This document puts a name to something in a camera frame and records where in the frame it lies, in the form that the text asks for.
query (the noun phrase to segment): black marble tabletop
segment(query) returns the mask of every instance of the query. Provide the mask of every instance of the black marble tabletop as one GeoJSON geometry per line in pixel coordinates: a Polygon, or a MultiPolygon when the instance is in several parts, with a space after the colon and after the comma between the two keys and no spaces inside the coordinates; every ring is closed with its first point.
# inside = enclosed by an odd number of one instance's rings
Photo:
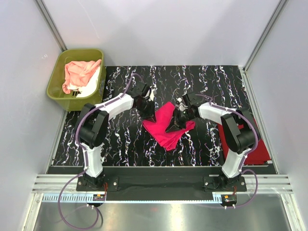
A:
{"type": "MultiPolygon", "coordinates": [[[[131,73],[140,74],[156,88],[155,107],[175,103],[187,92],[215,96],[214,102],[227,107],[248,107],[249,101],[237,66],[111,66],[103,101],[119,93],[131,73]]],[[[79,112],[67,114],[54,166],[82,166],[83,154],[75,144],[74,125],[79,112]]],[[[175,150],[166,151],[144,129],[136,109],[125,111],[109,121],[102,145],[104,166],[214,166],[219,165],[222,148],[217,125],[195,119],[196,126],[179,140],[175,150]]]]}

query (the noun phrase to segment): white cloth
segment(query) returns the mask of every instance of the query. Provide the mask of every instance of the white cloth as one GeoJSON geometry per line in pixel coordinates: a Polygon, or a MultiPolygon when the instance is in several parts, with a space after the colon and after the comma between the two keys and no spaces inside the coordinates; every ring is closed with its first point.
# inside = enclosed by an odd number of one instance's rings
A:
{"type": "Polygon", "coordinates": [[[69,90],[77,90],[80,93],[76,96],[76,98],[83,98],[93,94],[97,88],[98,78],[100,74],[101,67],[99,66],[92,77],[90,78],[88,84],[85,87],[78,87],[70,84],[67,89],[69,90]]]}

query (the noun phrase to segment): white backdrop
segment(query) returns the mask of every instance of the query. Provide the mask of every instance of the white backdrop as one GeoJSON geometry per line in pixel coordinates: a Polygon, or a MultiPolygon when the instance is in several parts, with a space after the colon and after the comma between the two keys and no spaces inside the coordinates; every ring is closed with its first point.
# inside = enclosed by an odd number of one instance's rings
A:
{"type": "Polygon", "coordinates": [[[308,228],[308,2],[289,1],[248,70],[275,159],[308,228]]]}
{"type": "Polygon", "coordinates": [[[0,229],[19,231],[62,115],[46,95],[60,49],[33,0],[0,2],[0,229]]]}
{"type": "Polygon", "coordinates": [[[44,0],[67,47],[106,65],[244,65],[279,0],[44,0]]]}

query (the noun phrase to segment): peach towel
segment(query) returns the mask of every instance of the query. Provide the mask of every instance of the peach towel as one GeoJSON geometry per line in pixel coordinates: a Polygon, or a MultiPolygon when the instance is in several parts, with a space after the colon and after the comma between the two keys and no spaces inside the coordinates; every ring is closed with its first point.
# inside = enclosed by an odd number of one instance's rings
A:
{"type": "Polygon", "coordinates": [[[65,94],[70,94],[70,85],[85,87],[90,81],[96,69],[101,65],[102,60],[98,61],[71,61],[65,65],[65,82],[62,89],[65,94]]]}

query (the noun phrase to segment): plastic bin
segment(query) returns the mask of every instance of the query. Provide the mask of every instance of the plastic bin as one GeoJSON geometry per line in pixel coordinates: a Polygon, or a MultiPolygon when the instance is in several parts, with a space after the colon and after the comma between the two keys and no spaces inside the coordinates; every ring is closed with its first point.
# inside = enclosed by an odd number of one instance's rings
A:
{"type": "Polygon", "coordinates": [[[106,80],[106,68],[103,65],[104,55],[99,49],[71,49],[64,51],[58,57],[47,86],[47,95],[67,111],[81,111],[86,103],[97,104],[103,101],[103,89],[106,80]],[[92,95],[76,98],[76,92],[65,94],[62,85],[65,81],[64,66],[70,61],[97,61],[101,59],[101,69],[98,85],[92,95]]]}

